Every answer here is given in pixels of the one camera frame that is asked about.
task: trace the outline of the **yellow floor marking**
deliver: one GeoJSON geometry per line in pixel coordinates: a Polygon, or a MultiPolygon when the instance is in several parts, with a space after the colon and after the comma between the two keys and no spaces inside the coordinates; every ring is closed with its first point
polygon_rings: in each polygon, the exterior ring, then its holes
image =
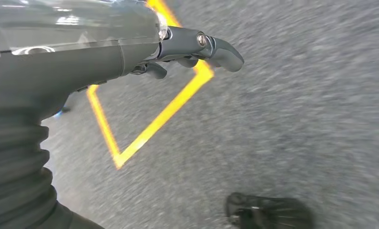
{"type": "MultiPolygon", "coordinates": [[[[181,26],[171,13],[170,9],[162,0],[148,0],[148,5],[157,12],[163,14],[168,25],[181,26]]],[[[120,153],[118,144],[112,134],[101,103],[96,95],[97,85],[90,86],[87,90],[87,97],[97,118],[98,125],[106,141],[116,169],[120,169],[205,83],[213,77],[207,63],[199,61],[194,67],[195,77],[185,86],[185,88],[170,102],[170,104],[139,134],[139,136],[120,153]]]]}

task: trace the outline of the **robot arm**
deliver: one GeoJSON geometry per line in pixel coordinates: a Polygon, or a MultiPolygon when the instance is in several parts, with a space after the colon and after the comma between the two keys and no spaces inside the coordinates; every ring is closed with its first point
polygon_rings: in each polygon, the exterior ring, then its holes
{"type": "Polygon", "coordinates": [[[0,0],[0,229],[100,229],[56,201],[41,121],[73,91],[198,59],[232,72],[244,63],[223,40],[165,28],[142,1],[0,0]]]}

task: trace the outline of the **robotic finger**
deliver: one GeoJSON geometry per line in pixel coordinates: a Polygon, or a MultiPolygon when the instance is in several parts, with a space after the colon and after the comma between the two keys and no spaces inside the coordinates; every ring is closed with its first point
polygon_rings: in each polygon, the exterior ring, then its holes
{"type": "Polygon", "coordinates": [[[204,60],[213,67],[223,67],[237,72],[244,64],[240,53],[228,42],[205,35],[202,31],[169,26],[168,34],[160,43],[157,55],[136,66],[133,74],[150,73],[163,79],[166,70],[155,62],[176,61],[187,68],[195,67],[198,60],[204,60]]]}

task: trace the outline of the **black robot foot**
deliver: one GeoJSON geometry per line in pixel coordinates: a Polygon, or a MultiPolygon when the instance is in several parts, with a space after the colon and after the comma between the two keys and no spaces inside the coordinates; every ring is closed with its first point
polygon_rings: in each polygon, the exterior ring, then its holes
{"type": "Polygon", "coordinates": [[[225,205],[229,221],[240,229],[313,229],[310,210],[297,199],[231,194],[225,205]]]}

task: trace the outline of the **gray carpet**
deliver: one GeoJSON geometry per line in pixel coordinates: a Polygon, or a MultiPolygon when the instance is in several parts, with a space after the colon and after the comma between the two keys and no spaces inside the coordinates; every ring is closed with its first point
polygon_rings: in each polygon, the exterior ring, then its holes
{"type": "MultiPolygon", "coordinates": [[[[241,191],[299,198],[319,229],[379,229],[379,1],[167,3],[244,69],[216,70],[119,171],[85,95],[46,120],[61,202],[108,229],[230,228],[223,202],[241,191]]],[[[100,87],[121,149],[193,76],[166,66],[100,87]]]]}

